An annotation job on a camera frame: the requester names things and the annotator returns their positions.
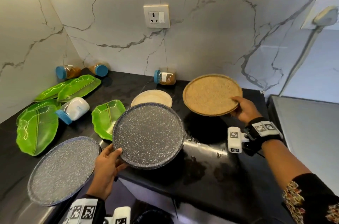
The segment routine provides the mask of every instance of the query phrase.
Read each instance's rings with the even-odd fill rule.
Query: jar lid
[[[55,73],[59,79],[65,79],[67,77],[67,72],[64,66],[58,66],[55,68]]]
[[[157,84],[160,82],[160,70],[154,72],[153,80]]]
[[[72,119],[62,110],[57,110],[55,114],[67,125],[70,125],[73,121]]]
[[[95,68],[95,74],[101,77],[106,76],[108,73],[108,68],[103,65],[103,64],[99,64],[96,68]]]

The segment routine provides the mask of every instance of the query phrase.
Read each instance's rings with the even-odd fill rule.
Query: speckled gray plate
[[[185,130],[168,106],[142,103],[120,116],[112,134],[114,148],[122,148],[122,160],[134,168],[156,169],[178,154]]]
[[[29,198],[39,205],[52,206],[72,197],[90,178],[100,151],[100,145],[89,137],[76,137],[57,145],[29,177]]]

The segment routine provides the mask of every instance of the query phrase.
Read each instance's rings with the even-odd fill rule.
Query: glass jar
[[[55,72],[59,79],[72,79],[80,76],[81,69],[71,64],[66,64],[56,67]]]
[[[75,97],[62,105],[61,109],[57,110],[55,113],[64,123],[69,125],[87,113],[89,109],[90,105],[85,99]]]
[[[96,63],[95,65],[92,65],[88,67],[88,69],[95,75],[98,75],[100,77],[104,77],[108,73],[108,68],[102,63]]]
[[[156,70],[154,72],[154,82],[161,85],[174,85],[177,81],[175,72],[165,72]]]

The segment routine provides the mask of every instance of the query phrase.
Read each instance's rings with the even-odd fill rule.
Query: plastic jar
[[[81,69],[71,64],[66,64],[56,67],[55,72],[59,79],[72,79],[80,76]]]
[[[88,67],[88,69],[95,75],[98,75],[100,77],[104,77],[108,73],[108,68],[104,64],[96,63],[95,65],[92,65]]]
[[[154,72],[154,82],[161,85],[174,85],[177,81],[175,72],[163,72],[156,70]]]
[[[90,105],[85,99],[81,97],[75,97],[69,102],[65,103],[60,110],[55,113],[58,117],[67,125],[76,121],[90,109]]]

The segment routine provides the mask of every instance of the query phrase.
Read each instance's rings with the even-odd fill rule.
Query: green plastic plate
[[[101,138],[112,141],[113,126],[125,110],[125,106],[120,100],[112,100],[95,107],[92,111],[94,131]]]
[[[49,89],[46,89],[44,92],[42,92],[40,95],[38,95],[34,101],[40,102],[46,99],[51,98],[57,98],[58,93],[68,84],[70,84],[74,79],[66,80],[64,82],[61,82],[53,87],[50,87]]]
[[[74,79],[58,93],[58,102],[68,102],[75,97],[84,97],[99,86],[101,80],[92,75],[83,75]]]
[[[27,107],[22,113],[20,113],[20,115],[18,116],[17,118],[17,121],[16,121],[16,124],[18,125],[19,124],[19,119],[28,111],[32,111],[32,110],[36,110],[36,109],[39,109],[41,107],[44,107],[44,106],[47,106],[47,105],[54,105],[57,107],[57,110],[60,109],[60,106],[61,106],[61,103],[57,102],[56,99],[48,99],[48,100],[45,100],[45,101],[41,101],[41,102],[38,102],[38,103],[35,103],[29,107]]]
[[[21,116],[17,128],[17,145],[22,152],[36,156],[52,142],[59,124],[56,110],[55,105],[47,105]]]

